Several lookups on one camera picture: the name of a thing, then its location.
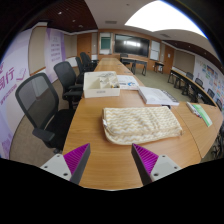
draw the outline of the poster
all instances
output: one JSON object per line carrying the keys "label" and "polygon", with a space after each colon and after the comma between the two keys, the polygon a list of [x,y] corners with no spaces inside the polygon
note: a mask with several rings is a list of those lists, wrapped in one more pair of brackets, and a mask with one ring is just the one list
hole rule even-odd
{"label": "poster", "polygon": [[215,102],[217,99],[224,102],[224,75],[215,65],[199,55],[195,55],[193,81],[195,81],[196,78],[203,81],[205,92],[207,92],[208,89],[211,89],[215,93],[213,98]]}
{"label": "poster", "polygon": [[24,115],[15,98],[15,91],[29,77],[31,32],[29,29],[18,34],[0,62],[0,157],[4,159],[9,159],[13,135]]}
{"label": "poster", "polygon": [[58,30],[47,28],[44,49],[46,74],[52,83],[58,79],[54,66],[65,61],[64,34]]}

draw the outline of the conference table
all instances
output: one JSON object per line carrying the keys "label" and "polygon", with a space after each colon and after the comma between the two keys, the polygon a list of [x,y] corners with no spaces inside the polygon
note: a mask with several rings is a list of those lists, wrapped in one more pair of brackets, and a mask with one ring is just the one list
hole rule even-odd
{"label": "conference table", "polygon": [[121,57],[121,62],[129,62],[132,63],[131,71],[135,74],[136,64],[144,65],[142,69],[142,74],[146,75],[147,61],[140,60],[137,58],[129,58],[129,57]]}
{"label": "conference table", "polygon": [[[134,76],[116,58],[103,58],[95,71],[115,71],[117,75]],[[143,83],[134,76],[140,86]],[[179,121],[183,135],[166,138],[140,146],[151,152],[167,155],[181,168],[200,163],[215,141],[222,123],[218,107],[200,104],[213,124],[207,127],[204,120],[191,113],[186,102],[171,106]],[[120,96],[82,98],[77,107],[63,149],[63,155],[82,145],[90,143],[90,156],[79,185],[83,188],[100,190],[123,190],[143,186],[131,145],[109,142],[104,133],[102,110],[109,108],[152,107],[145,104],[137,90],[120,90]]]}
{"label": "conference table", "polygon": [[[214,100],[211,98],[211,96],[209,96],[205,91],[204,91],[204,88],[202,88],[201,86],[199,86],[196,82],[194,82],[193,80],[191,80],[190,78],[188,78],[187,76],[181,74],[179,71],[175,70],[175,69],[171,69],[170,70],[170,74],[169,74],[169,78],[168,78],[168,83],[174,83],[174,80],[173,80],[173,76],[176,76],[181,80],[183,80],[184,82],[186,82],[188,85],[192,86],[196,93],[194,93],[195,95],[197,94],[201,94],[204,98],[204,100],[207,102],[207,104],[209,105],[212,105],[212,106],[215,106],[217,107],[217,104],[214,102]],[[183,88],[182,90],[182,95],[185,95],[184,92],[185,92],[185,88]]]}

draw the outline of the television screen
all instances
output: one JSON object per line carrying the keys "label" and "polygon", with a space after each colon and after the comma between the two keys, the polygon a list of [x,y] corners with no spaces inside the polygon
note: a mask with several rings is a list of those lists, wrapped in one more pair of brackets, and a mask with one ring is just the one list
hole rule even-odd
{"label": "television screen", "polygon": [[115,53],[136,54],[148,57],[149,40],[140,37],[115,35]]}

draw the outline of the door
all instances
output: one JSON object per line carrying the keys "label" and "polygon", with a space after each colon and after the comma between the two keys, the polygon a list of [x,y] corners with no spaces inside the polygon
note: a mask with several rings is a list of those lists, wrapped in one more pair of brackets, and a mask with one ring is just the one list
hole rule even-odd
{"label": "door", "polygon": [[174,59],[174,49],[170,46],[165,45],[163,73],[170,74],[170,70],[172,69],[173,66],[173,59]]}
{"label": "door", "polygon": [[77,36],[77,56],[80,57],[80,53],[85,52],[86,54],[89,55],[90,58],[92,58],[91,43],[92,43],[92,33],[79,34]]}

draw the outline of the ceiling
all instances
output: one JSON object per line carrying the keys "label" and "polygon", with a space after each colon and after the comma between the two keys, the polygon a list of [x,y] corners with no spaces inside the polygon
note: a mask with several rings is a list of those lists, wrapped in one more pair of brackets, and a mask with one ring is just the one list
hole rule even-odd
{"label": "ceiling", "polygon": [[[37,16],[29,20],[26,26],[23,27],[23,30],[31,28],[41,21],[48,22],[48,27],[50,28],[60,29],[71,34],[103,28],[131,30],[161,39],[164,43],[173,45],[176,49],[199,54],[207,58],[222,71],[221,63],[217,59],[216,52],[209,41],[196,33],[184,30],[150,32],[124,25],[137,10],[153,1],[55,0],[51,1],[55,3],[51,5],[46,4],[44,10],[36,13]],[[105,21],[116,21],[116,24],[108,24]]]}

